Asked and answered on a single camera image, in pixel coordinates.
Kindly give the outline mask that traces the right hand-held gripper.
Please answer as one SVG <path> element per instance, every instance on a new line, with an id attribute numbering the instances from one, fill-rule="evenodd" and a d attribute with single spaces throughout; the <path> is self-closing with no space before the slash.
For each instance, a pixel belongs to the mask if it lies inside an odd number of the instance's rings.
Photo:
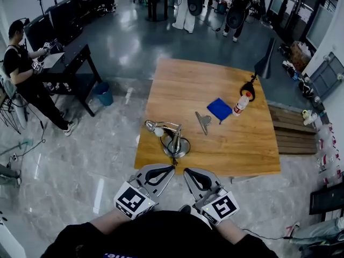
<path id="1" fill-rule="evenodd" d="M 218 186 L 219 179 L 213 172 L 201 168 L 185 168 L 184 178 L 196 200 L 194 208 L 211 225 L 218 225 L 239 211 L 234 195 L 222 185 Z"/>

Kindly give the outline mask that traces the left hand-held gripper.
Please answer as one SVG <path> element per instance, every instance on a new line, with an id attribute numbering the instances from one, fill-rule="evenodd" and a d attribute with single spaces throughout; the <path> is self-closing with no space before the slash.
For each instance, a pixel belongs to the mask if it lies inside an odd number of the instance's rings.
<path id="1" fill-rule="evenodd" d="M 136 219 L 151 211 L 158 205 L 158 195 L 162 194 L 174 174 L 175 166 L 170 164 L 142 167 L 116 193 L 115 208 L 129 219 Z"/>

